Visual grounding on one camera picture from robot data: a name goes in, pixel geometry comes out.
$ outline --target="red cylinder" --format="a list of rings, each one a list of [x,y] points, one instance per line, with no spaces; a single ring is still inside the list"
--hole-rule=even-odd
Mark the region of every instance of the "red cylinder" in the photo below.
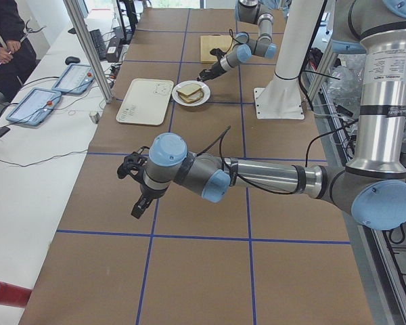
[[[0,282],[0,305],[25,308],[31,293],[31,289]]]

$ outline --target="hand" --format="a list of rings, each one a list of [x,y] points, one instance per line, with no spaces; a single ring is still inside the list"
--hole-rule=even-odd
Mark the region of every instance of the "hand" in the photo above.
[[[6,45],[12,54],[21,48],[21,43],[19,41],[6,41]]]
[[[7,64],[11,62],[14,57],[7,52],[4,48],[0,47],[0,63]]]

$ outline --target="black pants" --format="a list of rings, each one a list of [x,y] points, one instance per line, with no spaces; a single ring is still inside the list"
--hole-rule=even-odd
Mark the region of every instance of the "black pants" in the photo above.
[[[0,92],[9,103],[21,88],[18,77],[25,83],[35,68],[36,52],[26,39],[22,42],[20,50],[14,54],[12,61],[0,65]]]

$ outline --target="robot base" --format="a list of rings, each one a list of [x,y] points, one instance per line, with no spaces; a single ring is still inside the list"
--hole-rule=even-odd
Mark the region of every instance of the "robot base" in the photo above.
[[[266,88],[254,88],[254,103],[258,119],[303,120],[300,92],[297,85],[278,94],[269,94],[271,84]]]

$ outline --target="wooden board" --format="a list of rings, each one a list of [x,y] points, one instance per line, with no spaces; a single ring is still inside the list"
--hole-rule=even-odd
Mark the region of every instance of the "wooden board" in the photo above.
[[[214,63],[217,57],[210,54],[211,49],[220,48],[226,52],[231,45],[230,35],[205,35],[200,36],[200,61],[201,63]]]

